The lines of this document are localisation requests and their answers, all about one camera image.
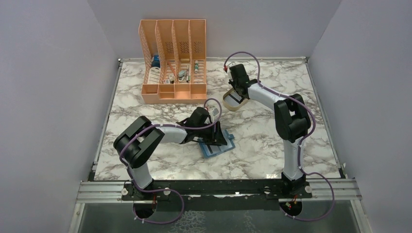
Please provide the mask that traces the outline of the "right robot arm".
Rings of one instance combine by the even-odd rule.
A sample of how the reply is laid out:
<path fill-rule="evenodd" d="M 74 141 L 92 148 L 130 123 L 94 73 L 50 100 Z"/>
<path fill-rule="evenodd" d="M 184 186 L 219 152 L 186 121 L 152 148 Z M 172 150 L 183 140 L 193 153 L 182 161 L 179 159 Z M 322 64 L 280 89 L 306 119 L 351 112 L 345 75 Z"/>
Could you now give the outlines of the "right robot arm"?
<path fill-rule="evenodd" d="M 291 198 L 306 185 L 306 176 L 301 171 L 299 141 L 308 135 L 311 122 L 303 97 L 299 94 L 284 95 L 266 88 L 257 79 L 249 79 L 244 65 L 224 67 L 233 87 L 234 98 L 239 103 L 254 100 L 274 112 L 275 129 L 284 145 L 284 168 L 281 173 L 281 193 Z"/>

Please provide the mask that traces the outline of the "blue leather card holder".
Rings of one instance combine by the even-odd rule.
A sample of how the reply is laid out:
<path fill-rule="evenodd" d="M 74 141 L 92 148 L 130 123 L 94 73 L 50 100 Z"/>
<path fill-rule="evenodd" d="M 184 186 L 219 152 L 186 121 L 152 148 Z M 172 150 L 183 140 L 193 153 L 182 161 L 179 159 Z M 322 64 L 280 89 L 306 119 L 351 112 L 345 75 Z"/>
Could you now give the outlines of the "blue leather card holder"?
<path fill-rule="evenodd" d="M 202 140 L 199 140 L 198 145 L 200 146 L 205 159 L 218 156 L 236 147 L 234 144 L 235 137 L 233 134 L 229 133 L 227 130 L 223 130 L 223 137 L 226 140 L 227 145 L 206 145 Z"/>

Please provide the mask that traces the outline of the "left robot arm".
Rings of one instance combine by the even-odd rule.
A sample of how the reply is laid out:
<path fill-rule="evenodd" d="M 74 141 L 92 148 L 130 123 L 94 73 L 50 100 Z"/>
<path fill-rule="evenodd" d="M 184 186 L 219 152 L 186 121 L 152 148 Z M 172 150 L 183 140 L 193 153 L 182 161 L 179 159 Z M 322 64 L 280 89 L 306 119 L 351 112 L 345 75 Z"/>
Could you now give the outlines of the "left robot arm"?
<path fill-rule="evenodd" d="M 153 192 L 153 178 L 147 162 L 157 146 L 161 143 L 186 144 L 195 139 L 210 147 L 228 144 L 220 122 L 213 121 L 207 109 L 197 107 L 175 125 L 153 124 L 147 117 L 140 116 L 115 139 L 113 147 L 120 161 L 128 167 L 135 185 L 134 193 L 144 200 Z"/>

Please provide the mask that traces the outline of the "stack of credit cards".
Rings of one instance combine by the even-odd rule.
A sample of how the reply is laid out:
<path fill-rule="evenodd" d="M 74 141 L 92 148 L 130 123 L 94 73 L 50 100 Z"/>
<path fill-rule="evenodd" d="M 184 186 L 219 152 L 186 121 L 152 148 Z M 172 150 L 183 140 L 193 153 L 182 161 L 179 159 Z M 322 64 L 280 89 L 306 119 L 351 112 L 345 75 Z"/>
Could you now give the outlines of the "stack of credit cards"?
<path fill-rule="evenodd" d="M 240 96 L 236 91 L 232 91 L 228 97 L 232 106 L 240 105 L 244 101 L 244 97 Z"/>

